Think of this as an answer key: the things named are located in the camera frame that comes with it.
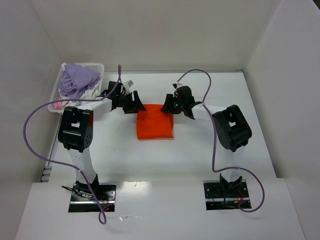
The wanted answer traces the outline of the orange t shirt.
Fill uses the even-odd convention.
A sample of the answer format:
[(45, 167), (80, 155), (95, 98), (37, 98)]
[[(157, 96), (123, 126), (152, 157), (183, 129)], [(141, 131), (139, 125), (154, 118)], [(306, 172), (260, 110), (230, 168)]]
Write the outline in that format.
[(136, 118), (136, 136), (139, 140), (173, 139), (174, 116), (161, 111), (160, 104), (145, 104)]

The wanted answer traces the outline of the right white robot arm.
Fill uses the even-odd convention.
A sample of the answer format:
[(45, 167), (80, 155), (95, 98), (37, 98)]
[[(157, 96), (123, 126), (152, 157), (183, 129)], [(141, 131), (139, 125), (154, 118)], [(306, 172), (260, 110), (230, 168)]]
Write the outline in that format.
[[(209, 121), (213, 126), (212, 171), (219, 173), (219, 187), (226, 197), (234, 194), (241, 186), (243, 177), (239, 173), (240, 159), (245, 146), (252, 137), (252, 130), (240, 108), (233, 104), (229, 107), (206, 105), (195, 101), (189, 86), (174, 83), (174, 93), (168, 93), (163, 113), (180, 114), (193, 120)], [(226, 167), (215, 168), (217, 143), (224, 148)]]

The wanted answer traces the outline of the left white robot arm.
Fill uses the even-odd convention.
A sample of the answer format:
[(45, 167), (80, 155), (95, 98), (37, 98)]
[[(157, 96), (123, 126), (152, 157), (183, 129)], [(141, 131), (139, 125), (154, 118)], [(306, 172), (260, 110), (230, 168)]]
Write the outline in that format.
[(67, 106), (62, 115), (58, 131), (58, 141), (63, 144), (76, 167), (76, 181), (71, 191), (78, 196), (92, 199), (102, 193), (98, 174), (93, 168), (90, 145), (93, 141), (94, 115), (104, 115), (116, 108), (125, 114), (145, 111), (138, 92), (132, 91), (133, 81), (124, 83), (110, 81), (108, 89), (96, 101), (75, 107)]

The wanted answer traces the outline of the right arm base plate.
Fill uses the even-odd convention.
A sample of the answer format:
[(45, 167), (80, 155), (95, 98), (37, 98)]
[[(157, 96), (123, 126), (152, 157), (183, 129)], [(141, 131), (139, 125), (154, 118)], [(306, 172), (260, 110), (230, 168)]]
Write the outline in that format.
[(218, 180), (204, 181), (204, 196), (207, 211), (213, 210), (235, 210), (239, 209), (239, 204), (242, 209), (251, 209), (251, 201), (247, 183), (242, 181), (240, 187), (231, 192), (225, 193)]

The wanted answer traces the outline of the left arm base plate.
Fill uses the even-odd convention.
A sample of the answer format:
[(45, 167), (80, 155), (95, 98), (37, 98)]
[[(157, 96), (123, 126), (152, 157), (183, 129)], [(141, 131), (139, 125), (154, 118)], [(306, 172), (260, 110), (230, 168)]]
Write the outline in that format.
[[(104, 212), (115, 211), (116, 183), (101, 183), (98, 187), (96, 197)], [(89, 190), (77, 190), (74, 184), (68, 207), (69, 213), (92, 213), (100, 209)]]

